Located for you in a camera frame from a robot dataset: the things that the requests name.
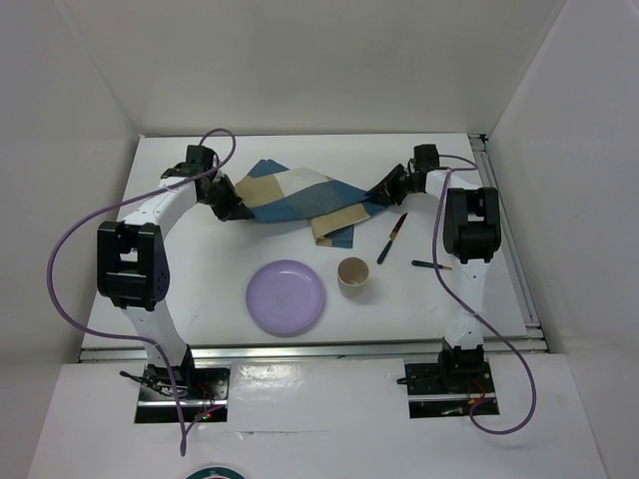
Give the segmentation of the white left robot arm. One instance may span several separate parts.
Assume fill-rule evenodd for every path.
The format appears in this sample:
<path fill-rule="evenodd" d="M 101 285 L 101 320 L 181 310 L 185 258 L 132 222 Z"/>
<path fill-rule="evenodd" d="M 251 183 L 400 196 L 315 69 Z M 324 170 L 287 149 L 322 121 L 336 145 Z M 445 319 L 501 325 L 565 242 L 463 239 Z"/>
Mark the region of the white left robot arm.
<path fill-rule="evenodd" d="M 150 378 L 176 398 L 193 393 L 198 375 L 166 303 L 171 275 L 165 238 L 197 204 L 210 207 L 221 221 L 254 217 L 220 165 L 214 150 L 189 145 L 186 159 L 162 174 L 158 195 L 119 222 L 101 223 L 97 231 L 98 291 L 144 338 Z"/>

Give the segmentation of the beige cup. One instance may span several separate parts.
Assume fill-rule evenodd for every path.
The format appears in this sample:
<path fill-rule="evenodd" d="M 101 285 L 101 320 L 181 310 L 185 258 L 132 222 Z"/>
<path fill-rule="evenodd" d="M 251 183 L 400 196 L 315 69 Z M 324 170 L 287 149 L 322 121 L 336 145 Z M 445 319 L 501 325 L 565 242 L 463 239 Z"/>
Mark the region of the beige cup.
<path fill-rule="evenodd" d="M 353 298 L 362 294 L 368 279 L 368 265 L 359 257 L 347 257 L 337 267 L 338 288 L 345 297 Z"/>

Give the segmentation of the blue beige checked placemat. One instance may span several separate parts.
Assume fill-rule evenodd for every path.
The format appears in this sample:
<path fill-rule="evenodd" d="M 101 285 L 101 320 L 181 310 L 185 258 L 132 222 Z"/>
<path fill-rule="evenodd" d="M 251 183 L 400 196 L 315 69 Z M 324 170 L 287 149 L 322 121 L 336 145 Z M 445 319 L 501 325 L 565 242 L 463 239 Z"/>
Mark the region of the blue beige checked placemat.
<path fill-rule="evenodd" d="M 235 188 L 256 222 L 307 221 L 319 246 L 351 248 L 355 226 L 386 210 L 362 189 L 274 160 L 258 161 Z"/>

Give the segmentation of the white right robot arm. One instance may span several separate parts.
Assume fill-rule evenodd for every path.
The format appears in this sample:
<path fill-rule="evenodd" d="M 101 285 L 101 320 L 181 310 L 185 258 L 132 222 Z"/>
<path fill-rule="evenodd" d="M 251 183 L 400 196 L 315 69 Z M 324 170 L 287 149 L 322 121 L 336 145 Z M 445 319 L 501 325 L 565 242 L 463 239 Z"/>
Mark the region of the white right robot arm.
<path fill-rule="evenodd" d="M 501 246 L 498 191 L 460 178 L 459 172 L 475 168 L 473 161 L 464 162 L 463 168 L 445 167 L 435 145 L 418 145 L 406 165 L 395 166 L 366 193 L 373 203 L 386 207 L 400 205 L 411 194 L 425 193 L 438 199 L 432 251 L 437 252 L 442 244 L 455 259 L 455 285 L 445 283 L 439 268 L 435 276 L 458 304 L 458 312 L 446 327 L 435 368 L 435 381 L 447 392 L 457 392 L 482 375 L 482 329 L 494 330 L 483 318 L 485 279 Z"/>

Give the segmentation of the purple plastic plate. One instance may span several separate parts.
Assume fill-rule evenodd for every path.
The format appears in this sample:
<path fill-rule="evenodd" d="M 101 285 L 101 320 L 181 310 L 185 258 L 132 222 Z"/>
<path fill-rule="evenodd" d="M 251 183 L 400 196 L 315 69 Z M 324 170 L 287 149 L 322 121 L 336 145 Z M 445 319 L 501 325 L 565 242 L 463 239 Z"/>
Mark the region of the purple plastic plate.
<path fill-rule="evenodd" d="M 253 322 L 278 337 L 313 328 L 325 302 L 325 288 L 308 265 L 292 259 L 269 262 L 251 277 L 245 303 Z"/>

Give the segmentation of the yellow knife green handle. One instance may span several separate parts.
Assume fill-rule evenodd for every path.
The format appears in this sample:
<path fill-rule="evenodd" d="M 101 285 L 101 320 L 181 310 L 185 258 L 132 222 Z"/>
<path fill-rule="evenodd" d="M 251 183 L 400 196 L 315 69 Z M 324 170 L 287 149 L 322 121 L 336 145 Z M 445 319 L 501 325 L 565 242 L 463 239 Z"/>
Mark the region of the yellow knife green handle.
<path fill-rule="evenodd" d="M 393 229 L 391 230 L 390 234 L 389 234 L 389 239 L 386 243 L 386 245 L 384 246 L 383 250 L 381 251 L 381 253 L 379 254 L 379 256 L 376 259 L 376 263 L 377 264 L 383 264 L 383 262 L 385 261 L 390 249 L 393 246 L 393 243 L 400 231 L 400 229 L 402 228 L 406 217 L 408 216 L 408 213 L 403 213 L 399 219 L 397 220 L 397 222 L 395 223 Z"/>

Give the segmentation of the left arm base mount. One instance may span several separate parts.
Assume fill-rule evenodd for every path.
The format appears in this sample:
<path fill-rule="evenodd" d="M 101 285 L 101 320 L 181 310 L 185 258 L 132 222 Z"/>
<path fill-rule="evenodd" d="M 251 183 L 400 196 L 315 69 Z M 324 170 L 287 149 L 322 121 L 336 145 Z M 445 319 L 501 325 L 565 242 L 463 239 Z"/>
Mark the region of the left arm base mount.
<path fill-rule="evenodd" d="M 155 379 L 147 369 L 140 374 L 123 370 L 119 374 L 139 385 L 135 414 L 137 424 L 179 422 L 173 389 L 168 379 Z M 178 393 L 185 423 L 189 425 L 197 417 L 205 423 L 226 422 L 230 382 L 231 367 L 224 365 L 198 368 L 190 386 L 179 383 Z"/>

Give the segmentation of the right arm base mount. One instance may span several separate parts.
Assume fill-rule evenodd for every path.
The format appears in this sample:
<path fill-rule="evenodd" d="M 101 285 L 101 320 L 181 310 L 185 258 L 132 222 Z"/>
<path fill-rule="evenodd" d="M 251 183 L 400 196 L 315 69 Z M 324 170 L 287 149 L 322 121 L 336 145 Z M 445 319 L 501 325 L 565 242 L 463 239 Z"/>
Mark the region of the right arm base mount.
<path fill-rule="evenodd" d="M 435 362 L 408 362 L 395 383 L 407 394 L 411 419 L 498 415 L 492 371 L 487 360 L 470 369 L 443 358 Z"/>

